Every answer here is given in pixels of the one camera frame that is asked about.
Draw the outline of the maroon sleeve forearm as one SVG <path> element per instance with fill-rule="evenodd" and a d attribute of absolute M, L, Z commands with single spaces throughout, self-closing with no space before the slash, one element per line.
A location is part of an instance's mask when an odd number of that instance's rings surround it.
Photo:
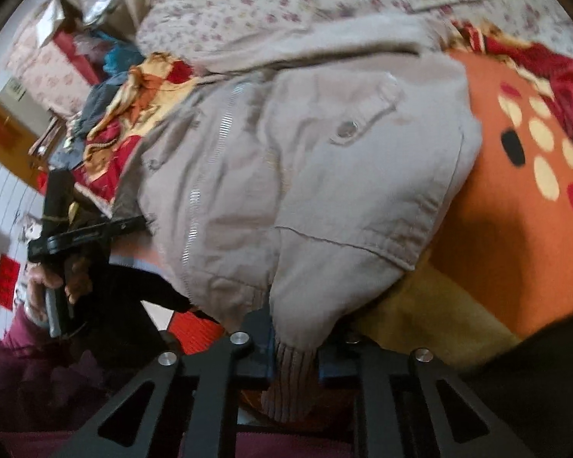
<path fill-rule="evenodd" d="M 101 319 L 58 341 L 20 306 L 0 340 L 0 457 L 48 457 L 165 343 L 153 321 Z"/>

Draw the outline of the person's left hand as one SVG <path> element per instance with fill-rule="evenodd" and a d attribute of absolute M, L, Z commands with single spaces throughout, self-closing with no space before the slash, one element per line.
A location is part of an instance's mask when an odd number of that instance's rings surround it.
<path fill-rule="evenodd" d="M 62 279 L 55 272 L 41 264 L 30 265 L 28 270 L 28 290 L 24 311 L 26 316 L 36 324 L 48 323 L 45 296 L 48 290 L 65 287 L 65 294 L 70 304 L 92 290 L 89 275 L 89 262 L 85 258 L 71 258 L 66 264 L 67 278 Z"/>

